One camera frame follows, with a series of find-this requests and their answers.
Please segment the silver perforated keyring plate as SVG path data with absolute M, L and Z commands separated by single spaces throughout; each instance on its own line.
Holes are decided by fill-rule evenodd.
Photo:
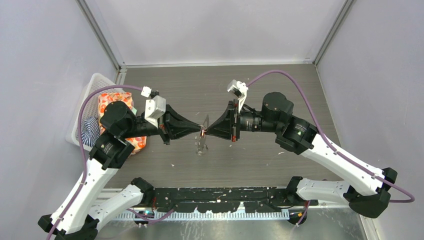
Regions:
M 206 152 L 209 150 L 209 147 L 206 143 L 206 140 L 207 140 L 206 133 L 207 133 L 209 124 L 210 124 L 210 118 L 209 118 L 209 115 L 207 114 L 203 123 L 200 125 L 201 130 L 205 130 L 205 135 L 201 136 L 201 130 L 200 130 L 199 137 L 196 138 L 196 147 L 197 147 L 196 154 L 198 156 L 205 155 Z

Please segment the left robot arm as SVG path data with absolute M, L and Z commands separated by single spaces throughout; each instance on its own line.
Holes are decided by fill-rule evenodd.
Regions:
M 140 177 L 104 203 L 95 205 L 95 201 L 134 150 L 130 138 L 159 135 L 169 144 L 201 130 L 199 124 L 169 105 L 164 110 L 161 124 L 156 127 L 136 116 L 122 101 L 108 104 L 100 119 L 105 131 L 89 152 L 78 182 L 54 213 L 40 217 L 38 225 L 58 240 L 92 240 L 106 223 L 126 209 L 135 205 L 148 207 L 154 201 L 155 189 Z

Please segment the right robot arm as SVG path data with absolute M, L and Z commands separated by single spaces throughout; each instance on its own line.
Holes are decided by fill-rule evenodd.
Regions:
M 274 133 L 275 142 L 282 149 L 308 158 L 340 177 L 339 181 L 325 181 L 294 176 L 286 187 L 288 203 L 323 200 L 346 204 L 364 217 L 379 217 L 389 205 L 389 189 L 397 172 L 357 159 L 321 135 L 316 126 L 294 116 L 293 108 L 294 104 L 280 92 L 266 94 L 261 110 L 232 100 L 205 133 L 233 142 L 242 131 Z

